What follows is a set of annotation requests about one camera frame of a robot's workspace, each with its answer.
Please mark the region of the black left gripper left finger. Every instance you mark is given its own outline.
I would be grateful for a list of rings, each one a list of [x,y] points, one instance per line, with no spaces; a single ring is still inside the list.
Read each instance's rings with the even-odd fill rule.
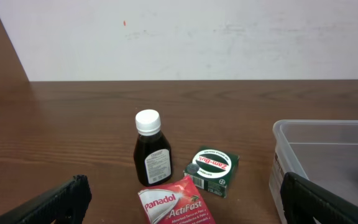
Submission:
[[[0,224],[81,224],[91,199],[87,176],[75,175],[62,185],[0,215]]]

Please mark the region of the green Zam-Buk box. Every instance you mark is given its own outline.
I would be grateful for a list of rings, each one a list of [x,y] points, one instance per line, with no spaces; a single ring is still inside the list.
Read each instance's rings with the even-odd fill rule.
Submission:
[[[183,170],[183,174],[190,176],[197,188],[226,198],[238,165],[238,155],[201,146]]]

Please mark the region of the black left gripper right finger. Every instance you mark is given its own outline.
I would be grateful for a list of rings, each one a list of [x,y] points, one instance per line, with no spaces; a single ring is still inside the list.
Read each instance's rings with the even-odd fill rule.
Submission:
[[[294,172],[284,175],[280,196],[288,224],[358,224],[358,206]]]

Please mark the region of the red Panadol ActiFast box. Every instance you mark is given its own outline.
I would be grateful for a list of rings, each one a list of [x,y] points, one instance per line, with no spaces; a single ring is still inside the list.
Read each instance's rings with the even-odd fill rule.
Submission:
[[[149,224],[215,224],[191,177],[138,192]]]

